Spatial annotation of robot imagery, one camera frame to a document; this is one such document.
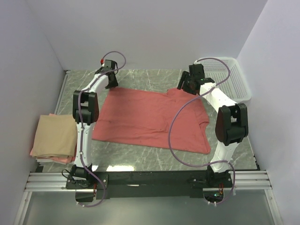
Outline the red t shirt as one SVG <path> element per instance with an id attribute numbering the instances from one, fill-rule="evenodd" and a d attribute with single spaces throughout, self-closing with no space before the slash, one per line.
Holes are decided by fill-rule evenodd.
<path id="1" fill-rule="evenodd" d="M 176 88 L 160 93 L 118 87 L 109 90 L 92 138 L 209 154 L 209 122 L 202 101 Z"/>

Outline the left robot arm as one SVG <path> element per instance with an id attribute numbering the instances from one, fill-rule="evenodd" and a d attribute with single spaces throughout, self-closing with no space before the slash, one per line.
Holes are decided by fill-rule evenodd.
<path id="1" fill-rule="evenodd" d="M 72 173 L 82 188 L 94 182 L 91 161 L 91 141 L 94 126 L 99 117 L 98 94 L 104 89 L 118 86 L 116 73 L 118 64 L 113 60 L 101 60 L 101 68 L 82 90 L 73 93 L 73 118 L 77 127 L 76 155 Z"/>

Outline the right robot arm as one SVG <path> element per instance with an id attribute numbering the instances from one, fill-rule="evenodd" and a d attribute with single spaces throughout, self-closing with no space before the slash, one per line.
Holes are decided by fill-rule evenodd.
<path id="1" fill-rule="evenodd" d="M 236 103 L 221 91 L 213 79 L 206 78 L 202 64 L 192 64 L 181 75 L 177 89 L 204 97 L 217 112 L 215 135 L 218 140 L 208 168 L 206 183 L 216 187 L 222 182 L 220 173 L 229 169 L 229 162 L 238 145 L 248 135 L 248 110 L 245 104 Z"/>

